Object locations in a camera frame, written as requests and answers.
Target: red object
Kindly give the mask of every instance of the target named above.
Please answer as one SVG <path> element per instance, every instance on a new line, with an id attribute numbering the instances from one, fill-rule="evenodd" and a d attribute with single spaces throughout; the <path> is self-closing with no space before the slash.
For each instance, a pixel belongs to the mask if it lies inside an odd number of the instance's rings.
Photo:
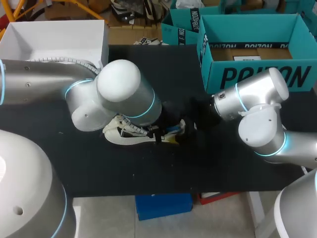
<path id="1" fill-rule="evenodd" d="M 4 28 L 7 28 L 8 24 L 10 23 L 8 17 L 5 15 L 3 15 L 2 17 L 0 17 L 0 30 L 3 30 Z"/>
<path id="2" fill-rule="evenodd" d="M 230 196 L 236 195 L 238 193 L 239 192 L 226 192 L 226 193 L 221 193 L 219 195 L 214 195 L 214 196 L 210 196 L 210 197 L 206 197 L 206 198 L 202 198 L 200 194 L 197 194 L 197 196 L 198 196 L 198 199 L 199 199 L 200 203 L 202 205 L 205 205 L 207 203 L 215 202 L 215 201 L 224 199 L 226 197 L 230 197 Z"/>

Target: floor tile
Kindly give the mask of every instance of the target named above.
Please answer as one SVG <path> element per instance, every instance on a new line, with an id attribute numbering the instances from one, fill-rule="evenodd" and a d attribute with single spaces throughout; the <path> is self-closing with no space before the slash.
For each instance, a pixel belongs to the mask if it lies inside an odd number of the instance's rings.
<path id="1" fill-rule="evenodd" d="M 80 206 L 78 238 L 134 238 L 134 196 L 74 198 Z"/>

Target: black table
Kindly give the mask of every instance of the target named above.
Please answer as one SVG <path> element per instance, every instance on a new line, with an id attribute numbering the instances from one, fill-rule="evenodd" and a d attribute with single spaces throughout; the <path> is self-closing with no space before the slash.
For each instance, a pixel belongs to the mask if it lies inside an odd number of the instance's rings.
<path id="1" fill-rule="evenodd" d="M 205 94 L 194 46 L 110 46 L 109 58 L 134 62 L 162 101 L 181 107 Z M 282 105 L 283 124 L 317 132 L 316 108 L 313 91 L 291 93 Z M 101 131 L 78 131 L 64 101 L 0 108 L 0 129 L 41 146 L 75 197 L 281 190 L 303 175 L 299 166 L 264 162 L 240 141 L 237 126 L 221 123 L 206 132 L 207 146 L 199 151 L 163 143 L 122 147 Z"/>

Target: white box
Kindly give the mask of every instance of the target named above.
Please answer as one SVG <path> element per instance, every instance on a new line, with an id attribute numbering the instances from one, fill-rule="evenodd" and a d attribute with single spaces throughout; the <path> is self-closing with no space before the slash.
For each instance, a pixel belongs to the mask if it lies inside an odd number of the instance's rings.
<path id="1" fill-rule="evenodd" d="M 68 57 L 97 68 L 108 63 L 108 28 L 103 20 L 13 22 L 0 41 L 0 59 Z"/>

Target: white sneaker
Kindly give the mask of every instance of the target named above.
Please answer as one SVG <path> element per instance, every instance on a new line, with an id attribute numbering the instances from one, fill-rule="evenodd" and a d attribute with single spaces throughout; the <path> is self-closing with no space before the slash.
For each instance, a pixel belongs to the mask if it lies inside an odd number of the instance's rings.
<path id="1" fill-rule="evenodd" d="M 177 143 L 175 136 L 182 134 L 185 129 L 185 121 L 181 120 L 180 124 L 174 127 L 170 127 L 170 130 L 166 135 L 161 137 L 162 142 Z M 135 145 L 143 142 L 155 142 L 155 135 L 153 138 L 149 138 L 145 128 L 140 128 L 133 125 L 124 116 L 115 116 L 112 121 L 106 125 L 103 129 L 105 138 L 117 145 Z"/>

